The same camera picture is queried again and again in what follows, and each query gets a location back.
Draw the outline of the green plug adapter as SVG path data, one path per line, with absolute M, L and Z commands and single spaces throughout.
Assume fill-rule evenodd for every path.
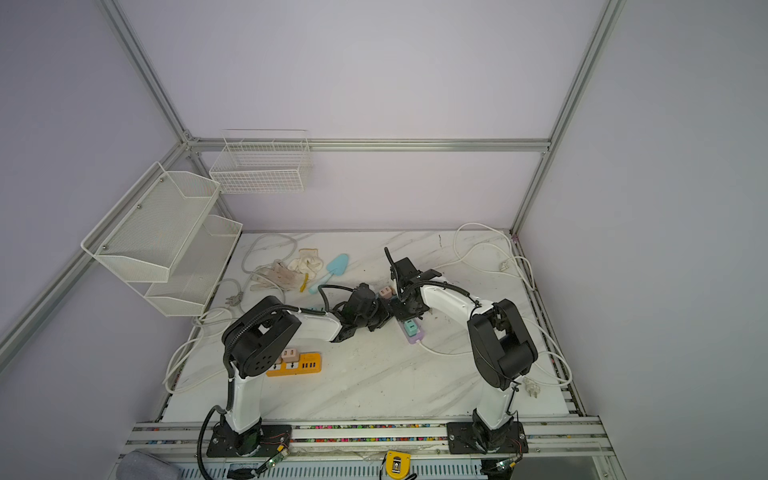
M 403 323 L 403 328 L 408 337 L 414 337 L 419 333 L 419 327 L 413 320 L 406 320 Z

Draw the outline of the purple power strip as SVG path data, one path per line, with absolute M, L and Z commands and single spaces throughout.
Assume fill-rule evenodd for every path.
M 398 325 L 409 344 L 413 345 L 423 340 L 424 332 L 416 320 L 398 321 Z

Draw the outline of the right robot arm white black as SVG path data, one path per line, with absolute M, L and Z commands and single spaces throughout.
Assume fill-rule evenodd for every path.
M 395 288 L 390 300 L 395 318 L 405 322 L 437 311 L 466 328 L 470 354 L 485 382 L 466 446 L 482 453 L 508 446 L 522 452 L 513 400 L 539 354 L 516 304 L 481 299 L 434 269 L 421 271 L 407 257 L 396 261 L 388 248 L 384 253 Z

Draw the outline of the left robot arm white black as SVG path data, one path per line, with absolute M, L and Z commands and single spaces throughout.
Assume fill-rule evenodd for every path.
M 197 440 L 199 460 L 270 456 L 288 443 L 289 426 L 265 427 L 261 396 L 267 372 L 293 340 L 341 343 L 360 329 L 375 331 L 392 317 L 389 301 L 362 283 L 322 285 L 320 309 L 288 305 L 275 296 L 259 301 L 222 334 L 227 398 L 206 415 Z

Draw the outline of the light blue brush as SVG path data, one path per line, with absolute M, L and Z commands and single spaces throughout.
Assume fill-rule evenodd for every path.
M 346 253 L 338 255 L 326 265 L 326 272 L 311 285 L 309 293 L 316 294 L 319 291 L 319 287 L 327 283 L 332 277 L 343 275 L 348 264 L 349 256 Z

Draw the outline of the beige power strip bundle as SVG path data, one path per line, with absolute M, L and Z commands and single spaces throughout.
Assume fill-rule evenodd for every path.
M 275 260 L 267 266 L 257 267 L 251 278 L 285 292 L 304 292 L 324 266 L 325 262 L 319 257 L 317 249 L 299 249 L 295 258 Z

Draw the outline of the pink adapter on orange strip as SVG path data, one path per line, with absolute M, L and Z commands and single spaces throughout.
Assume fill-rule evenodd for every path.
M 281 353 L 281 359 L 285 363 L 298 362 L 300 360 L 300 353 L 295 348 L 286 348 Z

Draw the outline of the orange power strip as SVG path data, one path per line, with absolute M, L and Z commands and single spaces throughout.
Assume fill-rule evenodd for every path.
M 318 374 L 322 371 L 322 355 L 320 353 L 300 354 L 297 361 L 282 362 L 273 365 L 266 376 L 271 378 L 289 377 L 298 375 Z

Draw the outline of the yellow tape measure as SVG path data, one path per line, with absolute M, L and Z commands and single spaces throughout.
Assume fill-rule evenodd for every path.
M 409 453 L 394 450 L 389 450 L 386 453 L 383 461 L 383 479 L 405 480 L 411 474 L 411 455 Z

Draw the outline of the white mesh two-tier shelf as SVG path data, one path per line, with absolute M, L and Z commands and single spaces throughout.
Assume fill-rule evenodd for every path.
M 81 249 L 165 317 L 207 310 L 242 224 L 214 213 L 218 182 L 153 164 Z

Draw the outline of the grey cloth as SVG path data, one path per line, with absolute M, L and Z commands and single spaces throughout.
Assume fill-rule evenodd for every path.
M 181 470 L 148 453 L 132 451 L 118 464 L 115 478 L 117 480 L 179 480 Z

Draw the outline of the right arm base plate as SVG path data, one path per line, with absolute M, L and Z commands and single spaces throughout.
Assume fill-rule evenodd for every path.
M 523 424 L 509 420 L 495 430 L 481 421 L 449 422 L 446 425 L 451 454 L 527 454 L 527 435 Z

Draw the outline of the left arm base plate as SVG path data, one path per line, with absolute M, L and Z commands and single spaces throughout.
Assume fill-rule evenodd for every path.
M 236 433 L 228 424 L 220 422 L 213 427 L 205 453 L 209 458 L 268 458 L 280 448 L 287 449 L 291 437 L 292 427 L 287 424 L 257 424 L 244 433 Z

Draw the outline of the aluminium rail base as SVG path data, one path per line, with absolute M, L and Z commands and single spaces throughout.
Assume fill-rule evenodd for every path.
M 526 418 L 504 451 L 471 448 L 452 419 L 302 421 L 288 439 L 271 435 L 269 452 L 211 458 L 211 429 L 200 424 L 138 423 L 118 457 L 141 452 L 172 465 L 182 479 L 384 479 L 389 457 L 408 456 L 418 479 L 623 479 L 625 473 L 596 417 Z

